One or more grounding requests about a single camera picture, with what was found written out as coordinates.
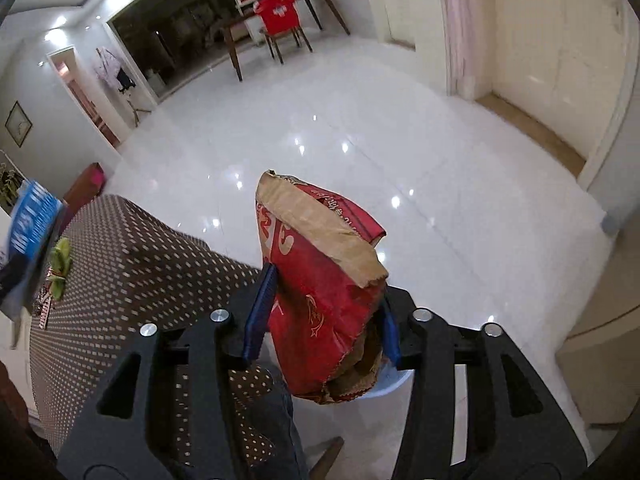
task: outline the dining table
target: dining table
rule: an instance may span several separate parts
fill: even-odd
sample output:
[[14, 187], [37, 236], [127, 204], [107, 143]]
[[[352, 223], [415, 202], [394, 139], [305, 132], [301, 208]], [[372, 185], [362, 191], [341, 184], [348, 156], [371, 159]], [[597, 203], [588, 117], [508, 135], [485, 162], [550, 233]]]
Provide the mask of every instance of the dining table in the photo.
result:
[[[316, 22], [316, 25], [318, 25], [318, 28], [320, 30], [322, 30], [322, 24], [320, 23], [320, 19], [318, 18], [318, 14], [316, 14], [316, 10], [312, 5], [311, 0], [304, 0], [304, 1], [306, 3], [306, 6], [309, 9], [309, 12], [311, 13], [311, 16]], [[349, 27], [347, 27], [347, 24], [344, 22], [344, 19], [340, 15], [340, 12], [338, 11], [337, 7], [335, 7], [334, 2], [332, 0], [324, 0], [324, 2], [327, 4], [332, 14], [335, 16], [335, 19], [338, 20], [338, 23], [340, 23], [340, 26], [344, 29], [347, 35], [350, 36], [351, 31], [349, 30]], [[242, 81], [242, 71], [240, 70], [240, 63], [238, 61], [238, 52], [236, 51], [236, 42], [231, 34], [231, 28], [237, 25], [238, 23], [242, 23], [250, 18], [253, 18], [254, 16], [256, 16], [256, 13], [254, 11], [253, 6], [246, 6], [243, 8], [241, 4], [240, 7], [241, 7], [240, 14], [238, 14], [237, 16], [232, 16], [231, 18], [225, 20], [220, 27], [222, 28], [222, 32], [225, 37], [225, 43], [229, 51], [229, 57], [231, 58], [231, 63], [233, 63], [233, 66], [236, 69], [236, 73], [238, 74], [238, 79]]]

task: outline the red paper bag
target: red paper bag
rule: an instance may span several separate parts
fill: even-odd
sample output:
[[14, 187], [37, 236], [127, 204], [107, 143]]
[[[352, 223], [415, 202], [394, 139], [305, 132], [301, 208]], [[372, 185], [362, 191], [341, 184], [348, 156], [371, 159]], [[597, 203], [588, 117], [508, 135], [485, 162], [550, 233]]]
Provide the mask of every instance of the red paper bag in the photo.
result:
[[381, 346], [372, 325], [386, 269], [384, 229], [344, 197], [265, 173], [256, 191], [265, 260], [278, 267], [269, 327], [293, 395], [338, 402], [369, 390]]

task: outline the chair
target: chair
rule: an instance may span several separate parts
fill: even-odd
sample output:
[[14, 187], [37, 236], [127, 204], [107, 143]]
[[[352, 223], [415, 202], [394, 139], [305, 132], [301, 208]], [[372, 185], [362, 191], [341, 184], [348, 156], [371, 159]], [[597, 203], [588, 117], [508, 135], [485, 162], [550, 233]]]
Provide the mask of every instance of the chair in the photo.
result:
[[309, 52], [313, 52], [309, 40], [306, 38], [304, 30], [300, 27], [300, 18], [294, 7], [295, 0], [260, 0], [254, 4], [254, 11], [256, 15], [262, 18], [264, 23], [264, 37], [271, 57], [275, 59], [273, 55], [273, 49], [276, 49], [278, 59], [281, 64], [284, 64], [282, 60], [282, 54], [276, 41], [276, 36], [283, 35], [286, 32], [290, 32], [293, 39], [296, 41], [296, 45], [300, 47], [300, 38], [305, 41]]

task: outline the person's leg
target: person's leg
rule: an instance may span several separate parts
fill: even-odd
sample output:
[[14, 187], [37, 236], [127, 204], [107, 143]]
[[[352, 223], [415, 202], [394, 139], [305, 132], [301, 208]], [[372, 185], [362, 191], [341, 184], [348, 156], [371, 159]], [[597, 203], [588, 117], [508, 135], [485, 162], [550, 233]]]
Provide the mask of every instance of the person's leg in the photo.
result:
[[308, 480], [309, 471], [298, 430], [293, 423], [293, 403], [281, 371], [263, 364], [273, 378], [273, 390], [249, 405], [246, 418], [275, 447], [275, 455], [252, 468], [257, 480]]

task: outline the chair leg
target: chair leg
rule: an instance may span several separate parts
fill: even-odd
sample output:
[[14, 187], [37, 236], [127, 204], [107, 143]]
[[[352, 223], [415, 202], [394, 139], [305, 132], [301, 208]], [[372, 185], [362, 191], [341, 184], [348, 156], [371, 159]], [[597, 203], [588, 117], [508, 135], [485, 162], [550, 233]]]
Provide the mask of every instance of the chair leg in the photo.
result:
[[306, 43], [306, 47], [309, 49], [309, 52], [313, 52], [314, 50], [311, 48], [311, 45], [309, 43], [309, 40], [306, 38], [306, 34], [305, 31], [302, 30], [302, 27], [298, 27], [298, 32], [300, 33], [300, 35], [302, 36], [302, 39], [305, 40]]
[[282, 60], [282, 54], [280, 53], [280, 48], [278, 47], [278, 42], [276, 41], [274, 36], [271, 37], [271, 41], [273, 41], [273, 46], [276, 49], [276, 54], [278, 54], [278, 59], [280, 60], [280, 64], [284, 65], [284, 61]]
[[269, 35], [265, 34], [264, 39], [267, 41], [267, 45], [269, 45], [269, 52], [271, 52], [271, 59], [276, 59], [276, 57], [273, 55], [273, 47], [271, 46], [271, 40], [269, 38]]
[[295, 27], [291, 29], [291, 35], [293, 36], [293, 39], [296, 40], [296, 47], [300, 48], [300, 40], [298, 39], [298, 33]]

